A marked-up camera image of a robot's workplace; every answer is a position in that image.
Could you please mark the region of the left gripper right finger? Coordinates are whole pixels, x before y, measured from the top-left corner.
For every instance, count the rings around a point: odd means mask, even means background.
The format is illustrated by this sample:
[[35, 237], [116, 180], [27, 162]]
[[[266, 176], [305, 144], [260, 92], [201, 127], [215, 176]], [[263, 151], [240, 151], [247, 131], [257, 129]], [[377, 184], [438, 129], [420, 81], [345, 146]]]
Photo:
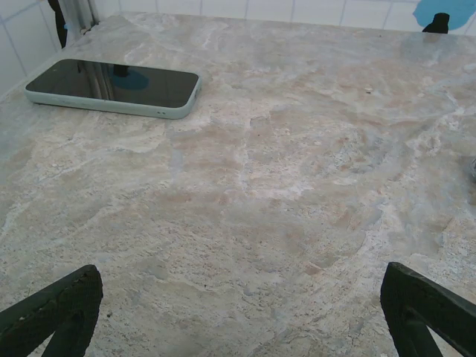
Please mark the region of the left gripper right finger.
[[441, 356], [431, 332], [475, 355], [475, 305], [407, 266], [388, 263], [380, 303], [400, 356]]

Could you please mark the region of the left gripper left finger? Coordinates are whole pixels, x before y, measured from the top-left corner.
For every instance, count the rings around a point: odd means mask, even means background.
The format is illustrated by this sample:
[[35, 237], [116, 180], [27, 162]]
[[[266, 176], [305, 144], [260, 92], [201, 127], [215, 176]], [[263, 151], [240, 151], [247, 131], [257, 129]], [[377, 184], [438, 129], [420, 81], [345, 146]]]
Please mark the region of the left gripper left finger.
[[84, 356], [100, 312], [103, 283], [83, 266], [1, 311], [1, 355], [29, 356], [46, 338], [44, 356]]

